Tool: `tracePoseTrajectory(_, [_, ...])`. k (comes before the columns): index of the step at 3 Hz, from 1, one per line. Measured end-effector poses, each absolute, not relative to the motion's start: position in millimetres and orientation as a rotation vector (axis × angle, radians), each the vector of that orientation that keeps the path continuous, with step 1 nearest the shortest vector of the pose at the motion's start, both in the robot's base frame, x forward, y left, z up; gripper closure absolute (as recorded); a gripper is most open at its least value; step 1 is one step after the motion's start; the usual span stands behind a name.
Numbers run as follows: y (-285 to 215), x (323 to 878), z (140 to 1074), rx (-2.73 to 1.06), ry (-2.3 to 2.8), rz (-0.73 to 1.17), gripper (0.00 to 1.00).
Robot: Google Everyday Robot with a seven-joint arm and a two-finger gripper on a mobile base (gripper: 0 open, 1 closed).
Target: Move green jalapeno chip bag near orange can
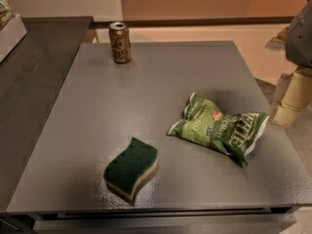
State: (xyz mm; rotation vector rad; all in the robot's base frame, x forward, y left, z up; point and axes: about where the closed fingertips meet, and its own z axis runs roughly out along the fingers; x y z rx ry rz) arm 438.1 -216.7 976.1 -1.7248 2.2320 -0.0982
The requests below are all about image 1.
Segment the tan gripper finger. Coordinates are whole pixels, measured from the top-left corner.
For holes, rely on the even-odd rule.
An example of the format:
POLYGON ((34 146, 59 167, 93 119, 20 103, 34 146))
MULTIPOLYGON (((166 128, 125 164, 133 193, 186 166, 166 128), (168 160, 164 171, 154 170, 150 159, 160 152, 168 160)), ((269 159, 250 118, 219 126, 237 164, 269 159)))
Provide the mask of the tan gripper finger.
POLYGON ((292 124, 312 102, 312 69, 299 66, 292 74, 283 73, 271 104, 271 120, 280 126, 292 124))

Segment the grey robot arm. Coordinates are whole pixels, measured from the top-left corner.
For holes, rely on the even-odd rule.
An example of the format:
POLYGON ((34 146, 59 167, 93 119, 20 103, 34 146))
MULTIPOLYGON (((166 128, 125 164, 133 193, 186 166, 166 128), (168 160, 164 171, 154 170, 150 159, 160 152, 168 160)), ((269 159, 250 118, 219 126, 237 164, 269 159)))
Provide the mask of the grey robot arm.
POLYGON ((271 105, 271 121, 291 125, 312 101, 312 0, 292 20, 285 38, 286 59, 297 65, 282 74, 271 105))

